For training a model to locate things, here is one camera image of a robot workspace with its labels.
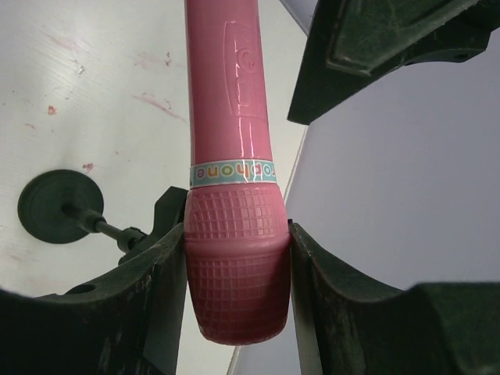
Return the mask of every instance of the pink toy microphone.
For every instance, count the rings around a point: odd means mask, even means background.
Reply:
[[[205,338],[253,344],[283,330],[290,296],[290,235],[271,154],[257,0],[185,5],[191,299]]]

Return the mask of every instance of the embossed logo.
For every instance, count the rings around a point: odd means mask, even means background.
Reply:
[[[236,116],[264,120],[266,93],[261,79],[254,77],[256,73],[263,74],[257,42],[256,28],[254,30],[235,22],[226,23],[224,69],[231,111]]]

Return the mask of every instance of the white wall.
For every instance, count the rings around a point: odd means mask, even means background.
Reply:
[[[500,280],[499,66],[497,31],[469,62],[408,66],[319,118],[305,137],[289,216],[398,288]],[[299,375],[293,324],[240,358],[238,375]]]
[[[304,132],[286,115],[305,36],[278,0],[259,4],[284,191]],[[0,23],[0,287],[64,293],[115,267],[121,253],[98,235],[67,246],[36,241],[17,219],[18,195],[47,170],[85,173],[92,164],[108,221],[150,230],[155,200],[170,185],[188,187],[184,2],[4,0]],[[232,351],[202,338],[187,297],[178,374],[224,374]]]
[[[318,0],[281,0],[281,2],[300,28],[308,33]]]

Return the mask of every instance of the textured grid pattern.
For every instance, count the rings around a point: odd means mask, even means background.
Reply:
[[[290,295],[289,252],[233,259],[187,255],[198,324],[212,341],[246,345],[284,327]]]
[[[186,238],[262,238],[288,232],[287,215],[276,184],[201,187],[190,191],[184,223]]]

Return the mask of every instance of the suction cup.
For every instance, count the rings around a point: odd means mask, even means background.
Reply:
[[[104,211],[104,199],[97,184],[73,170],[53,170],[34,178],[23,190],[17,213],[24,229],[50,244],[68,244],[88,232],[63,212],[63,206]]]

